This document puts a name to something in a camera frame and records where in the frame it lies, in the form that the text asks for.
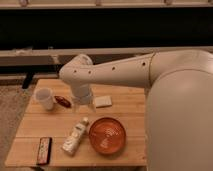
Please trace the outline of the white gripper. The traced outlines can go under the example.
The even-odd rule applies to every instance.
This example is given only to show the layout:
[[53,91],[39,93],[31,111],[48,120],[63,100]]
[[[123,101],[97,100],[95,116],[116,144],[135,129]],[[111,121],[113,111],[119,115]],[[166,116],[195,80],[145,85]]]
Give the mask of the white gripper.
[[94,112],[92,98],[93,93],[89,84],[82,84],[82,85],[71,85],[72,90],[72,100],[74,103],[72,106],[72,112],[77,113],[80,105],[87,105],[88,109],[91,112]]

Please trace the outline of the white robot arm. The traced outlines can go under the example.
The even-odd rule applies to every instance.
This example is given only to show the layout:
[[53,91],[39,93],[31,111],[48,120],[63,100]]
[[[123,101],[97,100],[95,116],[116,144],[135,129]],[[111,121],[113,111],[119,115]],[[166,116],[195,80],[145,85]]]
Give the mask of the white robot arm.
[[213,171],[213,53],[157,52],[98,65],[80,54],[59,75],[80,104],[91,83],[147,89],[148,171]]

